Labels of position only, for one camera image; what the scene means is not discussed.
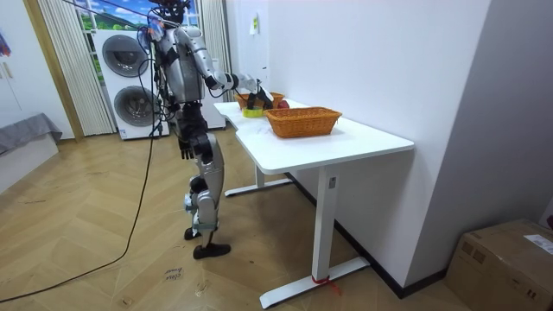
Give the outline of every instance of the door frame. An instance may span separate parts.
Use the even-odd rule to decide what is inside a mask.
[[[73,130],[73,134],[75,135],[75,141],[79,142],[85,137],[85,134],[80,124],[75,104],[71,98],[66,78],[61,70],[60,61],[55,53],[52,38],[50,38],[50,34],[48,33],[48,27],[44,21],[44,17],[42,16],[41,7],[38,4],[38,0],[23,0],[23,2],[25,3],[25,8],[29,14],[29,19],[31,20],[33,29],[35,30],[36,38],[38,39],[38,42],[41,45],[41,50],[44,53],[44,58],[46,59],[48,69],[50,70],[50,74],[54,80],[55,88],[60,95],[61,104],[67,114],[67,119],[69,119],[71,130]]]

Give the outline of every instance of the white table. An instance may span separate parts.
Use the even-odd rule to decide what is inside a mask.
[[[286,100],[291,108],[307,107],[293,100]],[[256,164],[256,185],[228,190],[225,195],[243,194],[290,183],[289,179],[264,183],[264,174],[319,168],[312,277],[318,281],[327,277],[333,280],[368,266],[369,263],[363,257],[357,257],[329,268],[336,195],[340,184],[337,164],[413,149],[414,143],[344,117],[338,119],[330,135],[282,139],[273,133],[266,117],[243,117],[236,102],[215,104],[215,107],[234,125],[237,139]],[[275,158],[275,154],[287,156]],[[308,276],[273,289],[261,295],[259,300],[263,308],[268,308],[317,286],[320,284],[313,282],[311,276]]]

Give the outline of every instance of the washing machine door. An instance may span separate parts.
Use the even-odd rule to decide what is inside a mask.
[[[114,73],[124,77],[137,77],[148,69],[148,61],[140,67],[148,55],[140,48],[138,41],[128,35],[114,35],[106,40],[102,47],[102,55],[107,66]]]
[[[128,86],[119,91],[113,102],[117,115],[127,124],[134,126],[151,126],[152,113],[159,112],[159,106],[152,110],[152,92],[140,86]]]

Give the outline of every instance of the herringbone floor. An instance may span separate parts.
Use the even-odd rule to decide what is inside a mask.
[[[253,164],[234,131],[216,134],[226,158],[225,189],[252,184]],[[0,298],[46,287],[121,254],[148,144],[121,142],[117,135],[63,144],[58,155],[0,195]],[[198,241],[182,239],[190,220],[181,203],[195,172],[192,162],[180,159],[174,137],[155,141],[127,256],[0,310],[259,310],[263,292],[310,274],[315,210],[292,185],[223,199],[215,241],[230,243],[232,252],[194,261]],[[332,264],[355,256],[335,233]],[[274,309],[467,310],[441,282],[402,301],[371,269],[337,284],[342,297],[323,287]]]

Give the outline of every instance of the humanoid robot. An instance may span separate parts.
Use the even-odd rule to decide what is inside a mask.
[[[181,26],[188,0],[150,1],[159,5],[153,11],[163,19],[162,35],[150,38],[156,53],[155,79],[165,106],[175,113],[181,157],[195,158],[200,171],[190,179],[190,192],[185,196],[185,209],[193,217],[184,238],[202,237],[201,245],[194,249],[195,259],[222,256],[231,246],[214,244],[212,239],[219,226],[217,214],[224,161],[215,135],[207,133],[207,123],[201,116],[202,80],[210,90],[247,89],[251,92],[248,101],[260,98],[265,108],[272,107],[272,97],[250,75],[224,73],[213,68],[200,29]]]

